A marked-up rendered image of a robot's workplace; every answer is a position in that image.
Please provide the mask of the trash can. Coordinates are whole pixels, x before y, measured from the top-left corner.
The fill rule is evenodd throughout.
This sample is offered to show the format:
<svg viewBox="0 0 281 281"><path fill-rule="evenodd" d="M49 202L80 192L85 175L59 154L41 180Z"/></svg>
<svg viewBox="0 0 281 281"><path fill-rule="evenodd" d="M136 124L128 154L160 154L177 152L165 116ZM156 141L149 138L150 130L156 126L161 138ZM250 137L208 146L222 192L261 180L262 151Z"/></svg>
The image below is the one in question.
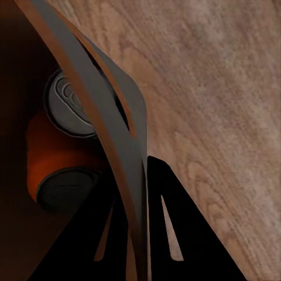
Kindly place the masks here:
<svg viewBox="0 0 281 281"><path fill-rule="evenodd" d="M109 79L124 121L94 62ZM59 68L97 133L128 220L125 281L148 281L147 110L141 89L47 0L0 0L0 281L28 281L72 215L48 214L27 189L28 124ZM104 257L114 202L94 261Z"/></svg>

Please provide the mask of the can of soda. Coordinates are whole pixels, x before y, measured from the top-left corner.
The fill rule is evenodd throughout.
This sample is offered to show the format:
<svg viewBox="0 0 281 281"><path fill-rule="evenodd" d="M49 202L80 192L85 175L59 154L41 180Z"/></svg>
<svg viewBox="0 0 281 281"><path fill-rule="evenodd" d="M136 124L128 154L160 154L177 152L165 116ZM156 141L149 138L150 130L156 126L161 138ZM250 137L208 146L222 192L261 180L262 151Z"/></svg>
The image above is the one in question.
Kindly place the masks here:
<svg viewBox="0 0 281 281"><path fill-rule="evenodd" d="M106 169L105 169L106 170ZM75 214L105 172L92 139L55 127L46 109L28 124L27 189L48 214Z"/></svg>
<svg viewBox="0 0 281 281"><path fill-rule="evenodd" d="M125 121L125 111L114 88L98 63L94 61L93 63ZM94 139L98 137L73 86L61 68L50 76L47 85L44 88L43 104L48 118L55 127L63 133L69 136L85 139Z"/></svg>

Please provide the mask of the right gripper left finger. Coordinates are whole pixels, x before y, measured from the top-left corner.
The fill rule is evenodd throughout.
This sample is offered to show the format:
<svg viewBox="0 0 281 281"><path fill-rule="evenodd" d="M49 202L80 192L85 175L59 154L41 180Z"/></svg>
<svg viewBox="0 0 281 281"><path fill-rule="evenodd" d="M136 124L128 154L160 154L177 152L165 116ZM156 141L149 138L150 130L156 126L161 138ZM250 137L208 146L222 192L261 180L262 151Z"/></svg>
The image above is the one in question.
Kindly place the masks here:
<svg viewBox="0 0 281 281"><path fill-rule="evenodd" d="M112 209L104 257L94 261ZM28 281L125 281L128 220L109 165Z"/></svg>

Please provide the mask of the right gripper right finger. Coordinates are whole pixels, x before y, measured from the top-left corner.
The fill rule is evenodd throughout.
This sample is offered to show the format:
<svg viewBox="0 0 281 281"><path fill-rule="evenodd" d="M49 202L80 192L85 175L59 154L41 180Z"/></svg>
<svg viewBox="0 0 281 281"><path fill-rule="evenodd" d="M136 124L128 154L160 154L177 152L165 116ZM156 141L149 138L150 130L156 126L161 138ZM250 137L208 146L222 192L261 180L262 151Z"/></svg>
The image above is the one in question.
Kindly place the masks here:
<svg viewBox="0 0 281 281"><path fill-rule="evenodd" d="M147 156L152 281L246 281L170 166ZM163 195L184 261L170 256Z"/></svg>

